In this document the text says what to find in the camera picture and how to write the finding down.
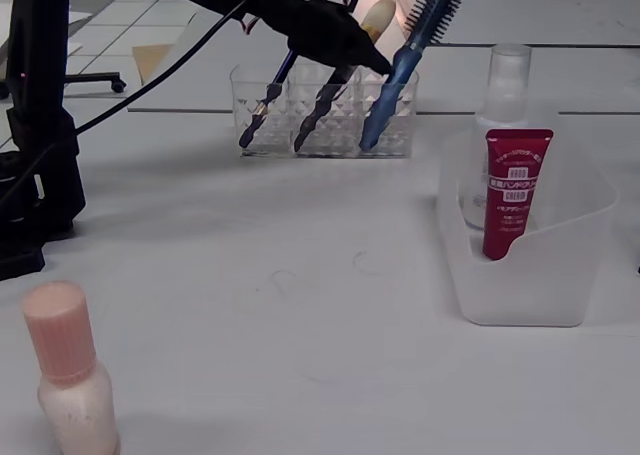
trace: pink bottle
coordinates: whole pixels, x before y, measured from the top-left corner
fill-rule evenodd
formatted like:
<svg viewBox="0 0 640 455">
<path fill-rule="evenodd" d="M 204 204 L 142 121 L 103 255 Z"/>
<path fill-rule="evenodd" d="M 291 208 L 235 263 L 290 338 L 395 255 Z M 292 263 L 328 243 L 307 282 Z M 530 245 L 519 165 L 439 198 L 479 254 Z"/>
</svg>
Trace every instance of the pink bottle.
<svg viewBox="0 0 640 455">
<path fill-rule="evenodd" d="M 96 360 L 84 292 L 42 285 L 22 302 L 42 379 L 38 401 L 64 455 L 114 455 L 120 444 L 111 380 Z"/>
</svg>

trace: frosted plastic holder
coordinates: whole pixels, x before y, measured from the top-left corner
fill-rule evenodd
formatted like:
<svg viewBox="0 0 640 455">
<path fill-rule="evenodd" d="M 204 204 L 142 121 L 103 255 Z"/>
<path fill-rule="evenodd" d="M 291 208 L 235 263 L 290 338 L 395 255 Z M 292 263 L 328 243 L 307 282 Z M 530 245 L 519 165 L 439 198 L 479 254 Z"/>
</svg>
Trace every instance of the frosted plastic holder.
<svg viewBox="0 0 640 455">
<path fill-rule="evenodd" d="M 252 113 L 265 97 L 277 72 L 276 65 L 239 65 L 231 72 L 233 113 L 239 139 L 251 124 Z M 413 74 L 396 103 L 396 114 L 369 152 L 359 148 L 364 120 L 380 96 L 384 78 L 358 68 L 339 87 L 331 109 L 295 153 L 293 144 L 304 119 L 315 107 L 316 97 L 334 69 L 314 63 L 297 63 L 282 84 L 281 95 L 269 105 L 264 124 L 254 134 L 244 156 L 300 158 L 407 158 L 415 128 L 418 75 Z"/>
<path fill-rule="evenodd" d="M 483 232 L 467 227 L 460 208 L 468 136 L 444 144 L 438 225 L 462 313 L 479 325 L 574 327 L 585 318 L 618 192 L 580 141 L 554 125 L 544 127 L 555 136 L 528 231 L 498 261 L 484 257 Z"/>
</svg>

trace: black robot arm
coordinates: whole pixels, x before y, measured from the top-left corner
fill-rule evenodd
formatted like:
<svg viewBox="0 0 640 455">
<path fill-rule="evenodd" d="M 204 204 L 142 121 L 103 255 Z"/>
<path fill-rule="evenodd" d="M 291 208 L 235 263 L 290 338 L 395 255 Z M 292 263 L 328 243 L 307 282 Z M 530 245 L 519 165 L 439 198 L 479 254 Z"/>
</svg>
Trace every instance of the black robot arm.
<svg viewBox="0 0 640 455">
<path fill-rule="evenodd" d="M 218 13 L 228 13 L 241 0 L 191 0 Z M 381 74 L 389 62 L 346 9 L 311 0 L 252 0 L 244 13 L 260 17 L 272 29 L 289 37 L 298 54 L 325 65 L 364 65 Z"/>
<path fill-rule="evenodd" d="M 245 13 L 261 17 L 288 36 L 297 53 L 320 63 L 390 69 L 348 13 L 357 0 L 348 9 L 318 0 L 193 1 L 225 14 L 248 2 Z M 5 83 L 13 97 L 7 116 L 18 150 L 0 153 L 0 280 L 41 270 L 42 246 L 67 237 L 84 208 L 77 135 L 161 83 L 191 56 L 185 54 L 166 74 L 76 129 L 62 106 L 68 26 L 69 0 L 13 0 Z M 212 27 L 210 36 L 216 30 Z"/>
</svg>

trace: red tube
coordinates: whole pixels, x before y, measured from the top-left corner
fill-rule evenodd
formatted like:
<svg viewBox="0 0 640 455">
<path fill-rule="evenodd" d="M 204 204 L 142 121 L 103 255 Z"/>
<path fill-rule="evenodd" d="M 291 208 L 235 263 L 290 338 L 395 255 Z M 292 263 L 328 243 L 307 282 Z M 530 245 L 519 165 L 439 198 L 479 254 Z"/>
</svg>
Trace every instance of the red tube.
<svg viewBox="0 0 640 455">
<path fill-rule="evenodd" d="M 487 133 L 489 185 L 482 251 L 492 260 L 507 255 L 527 228 L 542 161 L 553 137 L 547 129 L 496 129 Z"/>
</svg>

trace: dark blue brush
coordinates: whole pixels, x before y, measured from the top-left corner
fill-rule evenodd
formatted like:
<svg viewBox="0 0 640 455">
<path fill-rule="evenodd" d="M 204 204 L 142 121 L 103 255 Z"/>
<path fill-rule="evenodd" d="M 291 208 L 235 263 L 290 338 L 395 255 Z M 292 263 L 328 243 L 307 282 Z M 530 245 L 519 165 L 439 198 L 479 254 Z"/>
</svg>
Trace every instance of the dark blue brush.
<svg viewBox="0 0 640 455">
<path fill-rule="evenodd" d="M 411 35 L 394 55 L 391 74 L 364 122 L 360 140 L 363 151 L 368 152 L 377 145 L 396 112 L 400 92 L 420 62 L 422 52 L 429 44 L 442 39 L 461 3 L 462 0 L 416 0 L 406 22 Z"/>
</svg>

